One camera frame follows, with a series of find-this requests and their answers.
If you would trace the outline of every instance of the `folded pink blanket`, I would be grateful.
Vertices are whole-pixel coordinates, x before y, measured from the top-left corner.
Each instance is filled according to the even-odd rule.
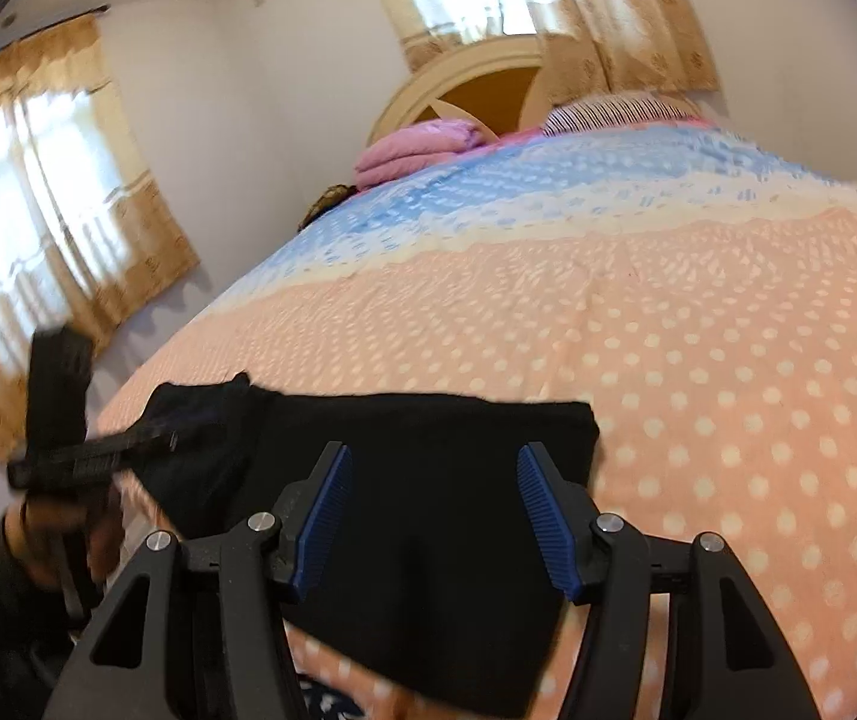
[[[355,186],[358,191],[371,189],[379,184],[384,184],[388,181],[393,181],[396,178],[404,178],[406,175],[412,175],[413,172],[423,170],[425,167],[439,165],[441,162],[447,162],[449,159],[454,159],[458,154],[453,151],[443,151],[437,154],[413,154],[406,157],[398,157],[382,165],[369,167],[368,170],[355,170]]]
[[[481,143],[482,136],[474,122],[463,119],[431,119],[429,122],[399,129],[373,143],[358,158],[355,172],[362,173],[399,157],[438,154],[443,151],[461,153],[480,146]]]

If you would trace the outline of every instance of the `blue ridged pad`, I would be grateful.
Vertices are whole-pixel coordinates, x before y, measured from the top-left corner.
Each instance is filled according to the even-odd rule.
[[[516,470],[518,491],[535,531],[551,584],[564,592],[569,601],[574,601],[582,586],[575,562],[575,538],[545,478],[542,464],[528,445],[518,452]]]
[[[321,483],[321,490],[297,539],[296,567],[291,586],[299,599],[321,580],[321,572],[329,560],[331,544],[335,541],[350,493],[351,452],[348,446],[343,446]]]

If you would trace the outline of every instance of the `folded black clothing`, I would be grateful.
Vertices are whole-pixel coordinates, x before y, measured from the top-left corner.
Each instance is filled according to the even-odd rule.
[[[221,397],[218,386],[165,385],[145,416]],[[598,439],[590,407],[249,388],[243,412],[257,438],[241,451],[194,459],[190,472],[180,461],[139,473],[173,524],[204,536],[268,511],[285,485],[310,473],[326,442],[345,442],[354,462],[350,503],[321,584],[286,607],[286,619],[425,696],[521,717],[561,594],[518,494],[516,457],[526,442],[543,442],[564,478],[587,483]]]

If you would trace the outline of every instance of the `striped pillow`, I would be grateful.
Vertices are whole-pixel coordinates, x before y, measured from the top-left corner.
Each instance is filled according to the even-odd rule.
[[[642,93],[592,95],[555,108],[545,121],[545,135],[588,132],[604,127],[631,127],[644,122],[672,122],[698,118],[692,105]]]

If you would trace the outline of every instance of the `curtain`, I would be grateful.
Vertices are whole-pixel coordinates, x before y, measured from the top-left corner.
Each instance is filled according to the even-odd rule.
[[[92,16],[0,52],[0,460],[24,435],[32,333],[103,349],[198,264],[129,132]]]
[[[461,45],[533,32],[553,103],[652,89],[717,90],[688,0],[382,0],[415,71]]]

